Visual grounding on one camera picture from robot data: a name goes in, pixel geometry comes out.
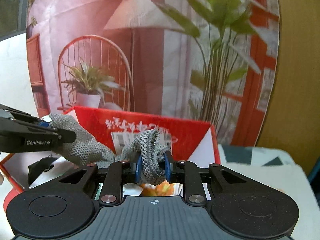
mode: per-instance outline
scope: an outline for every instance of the crosshair mark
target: crosshair mark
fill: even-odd
[[[151,201],[149,201],[149,202],[151,202],[151,204],[155,205],[155,204],[158,204],[158,203],[161,202],[161,201],[159,201],[159,200],[157,200],[157,199],[153,199],[153,200],[151,200]]]

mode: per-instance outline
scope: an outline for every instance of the red wooden frame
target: red wooden frame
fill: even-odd
[[[256,0],[263,6],[267,6],[267,0]],[[268,27],[268,20],[272,19],[279,21],[279,17],[269,12],[263,11],[261,8],[253,5],[252,16],[250,21],[255,26]],[[234,100],[242,102],[237,126],[232,138],[231,144],[239,146],[254,146],[265,117],[265,112],[258,110],[257,104],[259,101],[263,71],[267,67],[271,70],[276,69],[276,59],[266,55],[268,46],[257,35],[251,38],[250,56],[259,66],[262,74],[258,75],[252,69],[248,69],[244,93],[242,97],[228,96]]]

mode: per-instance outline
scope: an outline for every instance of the metal screw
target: metal screw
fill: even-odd
[[[204,201],[204,196],[192,195],[189,197],[189,200],[193,203],[201,203],[202,201]]]
[[[104,203],[112,203],[116,200],[117,200],[116,196],[113,196],[113,195],[104,195],[101,197],[101,201]]]

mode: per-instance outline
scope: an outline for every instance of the gray cloth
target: gray cloth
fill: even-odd
[[[52,119],[51,126],[76,133],[76,140],[73,143],[64,143],[52,150],[68,161],[78,166],[96,163],[98,168],[106,168],[113,162],[130,161],[133,152],[140,152],[142,156],[142,178],[152,185],[164,181],[164,170],[159,167],[159,162],[164,162],[164,152],[167,148],[159,143],[159,131],[147,130],[141,133],[128,147],[122,150],[121,156],[117,156],[81,127],[71,115],[50,114],[50,117]]]

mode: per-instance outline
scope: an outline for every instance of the chair backrest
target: chair backrest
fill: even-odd
[[[132,76],[129,62],[123,51],[112,41],[97,36],[85,35],[72,40],[60,53],[58,60],[58,78],[62,110],[76,104],[76,91],[73,86],[61,83],[72,80],[72,70],[68,67],[81,69],[79,58],[88,66],[102,68],[104,73],[115,78],[115,83],[125,90],[112,89],[105,94],[105,102],[117,104],[121,109],[130,111],[130,93],[133,93]]]

